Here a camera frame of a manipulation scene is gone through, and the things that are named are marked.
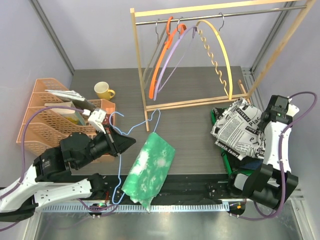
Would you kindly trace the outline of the green garment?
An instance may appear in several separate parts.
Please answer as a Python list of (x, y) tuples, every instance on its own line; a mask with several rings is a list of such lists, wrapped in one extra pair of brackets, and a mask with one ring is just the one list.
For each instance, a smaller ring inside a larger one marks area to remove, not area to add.
[(133, 203), (147, 212), (167, 178), (176, 150), (157, 133), (152, 132), (135, 159), (121, 190)]

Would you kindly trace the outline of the blue wire hanger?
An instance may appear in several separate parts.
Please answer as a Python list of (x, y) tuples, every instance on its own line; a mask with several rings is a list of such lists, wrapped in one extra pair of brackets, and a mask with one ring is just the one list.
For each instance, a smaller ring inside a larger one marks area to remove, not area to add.
[[(156, 124), (155, 124), (155, 127), (153, 128), (153, 133), (156, 132), (157, 130), (157, 127), (158, 127), (158, 124), (159, 124), (159, 121), (160, 121), (160, 118), (161, 118), (161, 110), (159, 108), (156, 108), (152, 113), (151, 113), (151, 117), (150, 118), (147, 118), (145, 121), (142, 121), (136, 125), (133, 125), (128, 132), (124, 132), (122, 130), (120, 130), (118, 127), (114, 126), (112, 123), (110, 123), (110, 125), (115, 129), (117, 130), (121, 135), (125, 135), (125, 136), (128, 136), (135, 128), (141, 126), (142, 124), (146, 124), (146, 123), (149, 123), (150, 121), (153, 120), (154, 118), (154, 114), (158, 112), (158, 117), (157, 117), (157, 121), (156, 121)], [(119, 155), (119, 164), (118, 164), (118, 172), (117, 172), (117, 179), (118, 179), (118, 184), (116, 185), (116, 187), (114, 188), (113, 190), (113, 193), (112, 193), (112, 198), (111, 198), (111, 202), (113, 205), (119, 205), (121, 203), (121, 201), (123, 200), (124, 196), (125, 196), (125, 193), (123, 193), (120, 197), (120, 199), (115, 202), (115, 196), (116, 196), (116, 192), (118, 190), (118, 187), (121, 185), (122, 183), (122, 179), (121, 179), (121, 168), (122, 168), (122, 154)]]

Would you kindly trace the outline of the clear acrylic hanger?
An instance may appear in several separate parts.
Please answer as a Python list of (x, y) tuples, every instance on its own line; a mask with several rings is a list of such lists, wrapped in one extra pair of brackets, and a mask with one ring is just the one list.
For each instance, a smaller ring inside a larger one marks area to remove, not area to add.
[(168, 39), (166, 36), (167, 31), (167, 22), (165, 22), (164, 28), (162, 30), (162, 33), (159, 34), (157, 30), (157, 26), (161, 20), (158, 18), (155, 23), (155, 33), (157, 34), (157, 44), (155, 47), (155, 50), (153, 52), (153, 55), (147, 64), (146, 68), (143, 71), (142, 80), (143, 80), (143, 89), (145, 90), (147, 86), (149, 85), (149, 81), (152, 78), (152, 72), (154, 71), (157, 61), (160, 59), (161, 51), (163, 50), (163, 45), (165, 43), (165, 40)]

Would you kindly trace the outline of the orange plastic hanger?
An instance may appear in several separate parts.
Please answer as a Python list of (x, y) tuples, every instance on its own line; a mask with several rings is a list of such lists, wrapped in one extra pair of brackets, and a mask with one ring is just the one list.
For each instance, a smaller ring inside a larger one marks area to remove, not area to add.
[(153, 97), (155, 96), (155, 90), (156, 90), (156, 83), (157, 83), (157, 75), (159, 72), (159, 68), (161, 66), (161, 63), (165, 57), (165, 54), (167, 52), (167, 50), (171, 47), (173, 39), (175, 34), (182, 30), (181, 33), (179, 33), (179, 35), (181, 35), (186, 29), (186, 25), (185, 24), (178, 24), (178, 26), (175, 28), (175, 30), (171, 30), (171, 21), (174, 17), (170, 16), (167, 20), (167, 24), (166, 24), (166, 28), (165, 28), (165, 32), (167, 35), (167, 40), (164, 41), (164, 46), (162, 48), (162, 51), (160, 53), (160, 56), (158, 58), (158, 61), (156, 63), (155, 66), (155, 70), (153, 72), (152, 78), (151, 78), (151, 83), (150, 83), (150, 87), (149, 87), (149, 93), (148, 93), (148, 97), (149, 99), (153, 99)]

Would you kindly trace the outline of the white black printed garment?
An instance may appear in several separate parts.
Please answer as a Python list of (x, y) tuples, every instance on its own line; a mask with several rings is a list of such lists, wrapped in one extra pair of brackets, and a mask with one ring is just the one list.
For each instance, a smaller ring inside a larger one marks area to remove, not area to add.
[(241, 97), (216, 118), (211, 134), (215, 144), (240, 161), (264, 159), (265, 134), (258, 129), (262, 111)]

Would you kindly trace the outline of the yellow plastic hanger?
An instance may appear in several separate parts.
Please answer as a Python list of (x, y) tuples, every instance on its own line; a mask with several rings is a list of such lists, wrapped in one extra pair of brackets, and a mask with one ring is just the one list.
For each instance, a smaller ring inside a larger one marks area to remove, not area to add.
[[(207, 35), (204, 34), (203, 27), (206, 26), (215, 36), (217, 47), (212, 47)], [(198, 34), (211, 65), (214, 67), (215, 74), (223, 87), (228, 100), (231, 100), (234, 93), (233, 75), (229, 60), (228, 51), (221, 37), (219, 30), (206, 19), (200, 19), (196, 22)]]

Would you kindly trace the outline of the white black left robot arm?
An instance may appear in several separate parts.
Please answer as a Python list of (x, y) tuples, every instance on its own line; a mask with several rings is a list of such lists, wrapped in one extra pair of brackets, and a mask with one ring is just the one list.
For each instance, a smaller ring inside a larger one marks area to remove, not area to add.
[(67, 200), (101, 200), (108, 191), (103, 176), (95, 173), (72, 183), (71, 170), (79, 170), (103, 155), (120, 156), (135, 143), (134, 138), (119, 134), (110, 125), (94, 138), (73, 132), (57, 147), (39, 155), (23, 180), (1, 188), (1, 222), (20, 222), (32, 217), (36, 211)]

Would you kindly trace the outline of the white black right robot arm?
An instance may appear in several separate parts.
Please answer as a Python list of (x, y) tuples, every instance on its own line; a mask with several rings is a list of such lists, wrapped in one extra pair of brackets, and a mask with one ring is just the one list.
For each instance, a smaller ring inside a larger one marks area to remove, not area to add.
[(250, 175), (233, 173), (225, 186), (231, 198), (238, 196), (281, 210), (299, 183), (289, 164), (289, 137), (293, 117), (288, 114), (289, 98), (272, 95), (261, 115), (258, 129), (265, 135), (262, 164)]

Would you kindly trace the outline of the orange compartment basket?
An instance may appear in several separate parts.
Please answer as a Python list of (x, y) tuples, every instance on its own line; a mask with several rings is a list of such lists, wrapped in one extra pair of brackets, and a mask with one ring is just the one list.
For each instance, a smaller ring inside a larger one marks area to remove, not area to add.
[[(104, 110), (107, 113), (107, 115), (110, 115), (113, 111), (116, 110), (116, 104), (105, 99), (93, 99), (88, 101), (92, 103), (96, 108)], [(83, 116), (83, 117), (85, 119), (86, 125), (79, 126), (77, 131), (85, 133), (91, 139), (95, 138), (98, 132), (92, 125), (89, 124), (88, 117), (87, 116)], [(114, 161), (114, 157), (112, 157), (109, 154), (104, 154), (101, 157), (94, 160), (93, 163), (111, 163), (113, 161)]]

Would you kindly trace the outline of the yellow mug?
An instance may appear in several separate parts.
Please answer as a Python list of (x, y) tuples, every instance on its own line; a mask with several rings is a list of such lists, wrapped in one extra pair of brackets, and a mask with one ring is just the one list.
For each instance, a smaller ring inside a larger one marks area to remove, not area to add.
[(94, 86), (94, 91), (100, 99), (107, 101), (111, 100), (116, 95), (116, 92), (110, 89), (109, 84), (104, 81), (96, 83)]

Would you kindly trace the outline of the papers in organizer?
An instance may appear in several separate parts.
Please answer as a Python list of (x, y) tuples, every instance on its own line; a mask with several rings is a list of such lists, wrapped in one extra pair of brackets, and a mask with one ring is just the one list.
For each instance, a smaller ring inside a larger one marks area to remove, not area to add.
[[(53, 94), (54, 96), (58, 97), (62, 102), (60, 103), (45, 103), (46, 107), (50, 106), (64, 106), (70, 108), (77, 108), (81, 110), (89, 110), (93, 112), (96, 109), (96, 106), (88, 101), (85, 97), (80, 95), (79, 93), (75, 92), (74, 90), (51, 90), (46, 89), (46, 92)], [(73, 124), (79, 126), (85, 126), (85, 119), (83, 118), (82, 114), (76, 110), (71, 109), (64, 109), (64, 108), (54, 108), (52, 109), (57, 114), (63, 116)]]

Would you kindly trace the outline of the orange file organizer rack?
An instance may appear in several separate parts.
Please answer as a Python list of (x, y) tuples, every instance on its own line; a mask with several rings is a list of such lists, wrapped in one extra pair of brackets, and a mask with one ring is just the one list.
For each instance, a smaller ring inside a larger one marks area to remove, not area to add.
[(67, 88), (54, 78), (40, 78), (35, 85), (23, 118), (23, 122), (16, 140), (22, 143), (23, 130), (27, 121), (30, 121), (25, 137), (24, 147), (27, 151), (40, 155), (45, 150), (59, 145), (60, 140), (73, 132), (78, 132), (76, 125), (57, 114), (52, 109), (44, 110), (32, 117), (37, 111), (45, 108), (46, 103), (60, 103), (61, 100), (46, 90), (66, 90)]

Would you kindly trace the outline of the green plastic tray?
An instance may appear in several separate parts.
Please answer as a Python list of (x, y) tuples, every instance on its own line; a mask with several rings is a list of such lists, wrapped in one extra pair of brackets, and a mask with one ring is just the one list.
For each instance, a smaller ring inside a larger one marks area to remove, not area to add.
[[(210, 116), (211, 116), (212, 125), (214, 125), (216, 123), (216, 115), (215, 115), (214, 110), (212, 110), (210, 112)], [(233, 173), (237, 173), (237, 172), (249, 176), (254, 172), (254, 170), (252, 170), (252, 169), (232, 168), (230, 166), (229, 159), (227, 157), (227, 153), (225, 152), (225, 150), (223, 148), (220, 148), (220, 151), (221, 151), (220, 156), (222, 157), (224, 167), (225, 167), (225, 170), (226, 170), (228, 176), (230, 176)]]

